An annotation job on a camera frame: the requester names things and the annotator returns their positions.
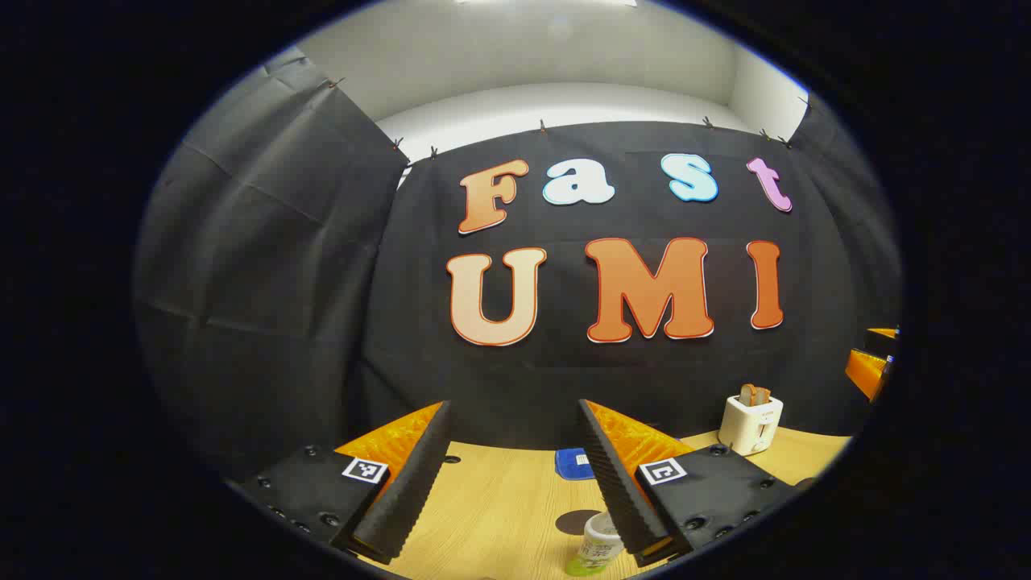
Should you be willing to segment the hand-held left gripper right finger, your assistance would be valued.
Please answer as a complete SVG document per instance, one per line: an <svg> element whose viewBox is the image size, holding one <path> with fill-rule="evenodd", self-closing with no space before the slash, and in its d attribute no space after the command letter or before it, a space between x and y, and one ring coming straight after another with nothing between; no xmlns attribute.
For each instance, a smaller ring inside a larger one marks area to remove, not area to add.
<svg viewBox="0 0 1031 580"><path fill-rule="evenodd" d="M578 407L590 468L641 568L750 528L798 493L728 445L695 449L595 401Z"/></svg>

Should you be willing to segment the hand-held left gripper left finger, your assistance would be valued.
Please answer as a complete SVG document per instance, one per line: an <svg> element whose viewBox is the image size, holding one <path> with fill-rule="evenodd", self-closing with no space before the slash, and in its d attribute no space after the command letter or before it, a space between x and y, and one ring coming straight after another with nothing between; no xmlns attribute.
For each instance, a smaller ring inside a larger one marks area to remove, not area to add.
<svg viewBox="0 0 1031 580"><path fill-rule="evenodd" d="M343 445L303 445L242 492L303 536L379 564L397 558L448 454L448 401Z"/></svg>

